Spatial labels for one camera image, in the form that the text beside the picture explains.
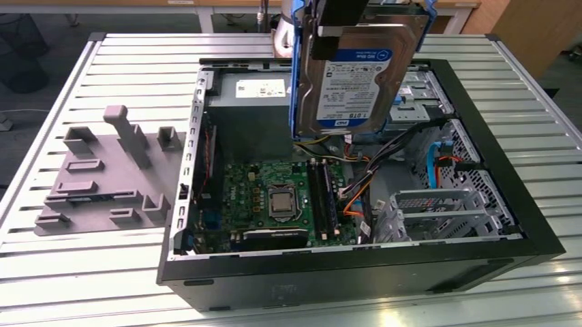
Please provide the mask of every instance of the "hard disk drive label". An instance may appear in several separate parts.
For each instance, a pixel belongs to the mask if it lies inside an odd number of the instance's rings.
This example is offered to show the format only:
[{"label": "hard disk drive label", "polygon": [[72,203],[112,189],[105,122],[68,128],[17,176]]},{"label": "hard disk drive label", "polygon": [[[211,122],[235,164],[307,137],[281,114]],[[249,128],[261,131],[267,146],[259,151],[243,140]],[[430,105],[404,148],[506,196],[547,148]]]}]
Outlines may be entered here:
[{"label": "hard disk drive label", "polygon": [[391,57],[388,49],[340,49],[325,62],[316,116],[323,126],[356,126],[367,120],[380,91],[375,77]]}]

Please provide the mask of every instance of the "ram slot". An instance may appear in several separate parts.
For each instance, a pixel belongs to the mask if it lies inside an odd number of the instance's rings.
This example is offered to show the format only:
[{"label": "ram slot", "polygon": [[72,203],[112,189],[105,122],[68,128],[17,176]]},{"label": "ram slot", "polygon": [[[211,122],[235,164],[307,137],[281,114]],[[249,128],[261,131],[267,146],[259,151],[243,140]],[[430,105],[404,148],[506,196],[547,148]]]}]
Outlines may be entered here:
[{"label": "ram slot", "polygon": [[307,162],[307,181],[309,183],[309,197],[312,209],[312,222],[315,229],[315,237],[319,240],[327,240],[327,210],[325,197],[321,188],[323,178],[317,169],[317,162],[312,159]]},{"label": "ram slot", "polygon": [[321,171],[321,176],[324,178],[324,199],[325,199],[325,217],[327,217],[327,234],[331,236],[339,235],[339,222],[337,222],[337,211],[335,205],[333,189],[331,184],[331,173],[329,167],[327,165],[327,160],[323,159],[319,169]]}]

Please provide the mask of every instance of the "metal workbench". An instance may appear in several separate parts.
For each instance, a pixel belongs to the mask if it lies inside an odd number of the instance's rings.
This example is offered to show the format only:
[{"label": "metal workbench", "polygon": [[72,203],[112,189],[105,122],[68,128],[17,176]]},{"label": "metal workbench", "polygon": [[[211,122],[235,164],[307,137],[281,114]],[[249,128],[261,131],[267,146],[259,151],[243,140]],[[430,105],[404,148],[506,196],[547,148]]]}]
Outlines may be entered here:
[{"label": "metal workbench", "polygon": [[0,325],[578,325],[582,138],[503,44],[483,36],[431,36],[418,57],[448,59],[455,68],[566,247],[551,262],[462,294],[200,314],[155,284],[161,228],[33,234],[64,160],[66,128],[112,133],[100,123],[102,108],[124,104],[144,132],[168,125],[184,131],[199,58],[271,56],[269,37],[252,34],[109,34],[86,44],[0,202]]}]

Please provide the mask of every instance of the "sticker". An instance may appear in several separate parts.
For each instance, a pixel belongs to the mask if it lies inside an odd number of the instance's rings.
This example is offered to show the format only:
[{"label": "sticker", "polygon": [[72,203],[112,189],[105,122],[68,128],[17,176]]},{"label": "sticker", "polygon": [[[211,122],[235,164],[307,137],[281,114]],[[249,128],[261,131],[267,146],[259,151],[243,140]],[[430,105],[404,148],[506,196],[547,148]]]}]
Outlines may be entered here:
[{"label": "sticker", "polygon": [[408,94],[412,95],[412,90],[409,87],[400,87],[400,90],[397,91],[400,94]]},{"label": "sticker", "polygon": [[360,223],[360,231],[365,234],[367,237],[369,237],[369,232],[371,232],[371,228],[367,225],[367,223],[364,221],[361,221]]},{"label": "sticker", "polygon": [[316,116],[324,127],[355,126],[367,120],[380,91],[375,77],[391,58],[388,49],[340,49],[325,61]]},{"label": "sticker", "polygon": [[385,206],[385,202],[381,200],[376,200],[373,210],[381,210],[384,206]]},{"label": "sticker", "polygon": [[239,80],[236,97],[285,97],[284,80]]}]

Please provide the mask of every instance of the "motherboard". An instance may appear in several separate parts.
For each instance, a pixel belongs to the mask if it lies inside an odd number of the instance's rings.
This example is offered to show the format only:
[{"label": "motherboard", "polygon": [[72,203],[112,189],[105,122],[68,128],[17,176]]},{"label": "motherboard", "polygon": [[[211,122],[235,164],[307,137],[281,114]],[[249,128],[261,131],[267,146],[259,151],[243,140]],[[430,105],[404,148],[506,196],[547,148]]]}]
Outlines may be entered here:
[{"label": "motherboard", "polygon": [[[325,183],[329,194],[324,196],[317,189]],[[285,248],[295,244],[296,247],[355,244],[352,218],[341,215],[341,207],[331,198],[344,183],[340,162],[333,160],[227,164],[221,211],[203,214],[207,251],[264,249],[269,241],[283,242]],[[328,213],[317,211],[329,205],[321,205],[320,199],[333,199],[333,210]]]}]

